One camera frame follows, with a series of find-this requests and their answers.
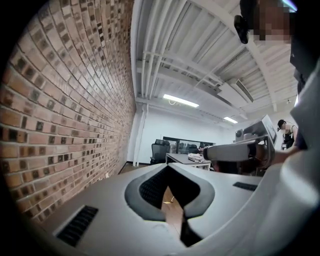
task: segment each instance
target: desk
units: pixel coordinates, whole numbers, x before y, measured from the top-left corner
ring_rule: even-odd
[[[168,163],[168,158],[173,160],[176,163],[184,164],[187,166],[197,167],[197,166],[206,166],[206,169],[210,170],[211,161],[204,160],[203,162],[194,162],[188,159],[187,154],[174,154],[174,153],[166,153],[165,162]]]

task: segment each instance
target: ceiling pipe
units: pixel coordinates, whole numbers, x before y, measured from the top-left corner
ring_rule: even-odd
[[[156,27],[156,30],[155,30],[155,35],[154,35],[154,38],[153,38],[151,52],[155,52],[156,51],[156,47],[157,47],[157,43],[158,43],[158,40],[159,40],[161,28],[162,28],[163,23],[165,21],[165,17],[167,15],[167,12],[168,12],[168,9],[170,7],[171,2],[172,2],[172,0],[166,0],[165,3],[164,3],[163,9],[162,9],[162,12],[161,12],[161,15],[160,15],[160,19],[158,21],[158,24],[157,24],[157,27]],[[148,93],[149,93],[149,84],[150,84],[151,70],[152,70],[152,65],[153,65],[153,62],[154,62],[154,58],[155,58],[155,56],[153,54],[151,54],[150,59],[149,59],[149,67],[148,67],[148,71],[147,71],[147,74],[146,74],[146,84],[145,84],[145,96],[146,97],[148,96]]]
[[[143,54],[142,54],[142,73],[141,73],[141,96],[144,98],[147,93],[144,94],[145,89],[145,65],[146,65],[146,57],[147,54],[145,53],[148,50],[149,39],[151,34],[151,29],[153,27],[153,23],[155,20],[156,12],[158,10],[160,0],[156,0],[152,4],[151,13],[148,19],[148,25],[146,27],[146,33],[144,38],[144,45],[143,45]]]
[[[175,10],[175,14],[174,14],[174,16],[173,16],[173,18],[171,20],[171,23],[170,23],[169,27],[166,30],[166,33],[165,33],[165,36],[164,36],[164,39],[163,39],[163,43],[162,43],[161,49],[160,49],[161,57],[160,56],[158,57],[158,60],[157,60],[156,65],[155,65],[154,73],[153,73],[149,99],[151,99],[152,93],[154,91],[156,78],[157,78],[159,67],[160,67],[160,64],[161,64],[161,61],[162,61],[162,55],[165,53],[165,49],[166,49],[170,34],[172,33],[172,31],[174,29],[174,26],[175,26],[175,24],[177,22],[177,19],[178,19],[178,17],[179,17],[179,15],[180,15],[180,13],[181,13],[181,11],[182,11],[182,9],[183,9],[183,7],[184,7],[186,2],[187,2],[187,0],[180,0],[179,4],[178,4],[178,6],[177,6],[177,8]]]

